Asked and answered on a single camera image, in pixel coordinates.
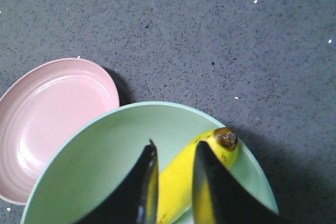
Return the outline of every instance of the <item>speckled gray surface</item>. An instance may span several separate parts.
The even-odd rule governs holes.
[[[114,72],[123,104],[182,103],[233,127],[293,223],[336,223],[336,0],[0,0],[0,11],[1,95],[81,55]],[[0,223],[22,212],[0,200]]]

